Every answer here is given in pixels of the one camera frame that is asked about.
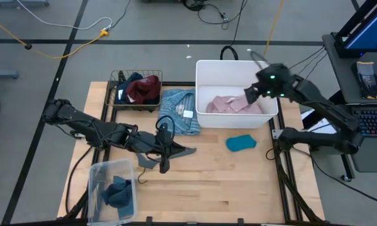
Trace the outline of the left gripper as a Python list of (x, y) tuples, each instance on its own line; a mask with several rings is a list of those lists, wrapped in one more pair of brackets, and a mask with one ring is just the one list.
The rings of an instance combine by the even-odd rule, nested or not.
[(168, 124), (160, 124), (156, 134), (153, 136), (154, 141), (150, 141), (152, 154), (158, 154), (161, 157), (159, 160), (160, 173), (165, 174), (170, 169), (170, 156), (182, 156), (186, 151), (186, 147), (175, 141), (172, 142), (172, 133), (168, 130)]

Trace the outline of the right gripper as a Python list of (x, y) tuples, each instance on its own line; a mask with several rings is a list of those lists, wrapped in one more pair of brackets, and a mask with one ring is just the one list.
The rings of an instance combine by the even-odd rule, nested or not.
[(254, 86), (244, 90), (248, 103), (254, 103), (261, 95), (284, 95), (290, 81), (290, 71), (282, 63), (270, 63), (257, 51), (251, 51), (250, 57), (258, 66), (256, 72), (258, 81)]

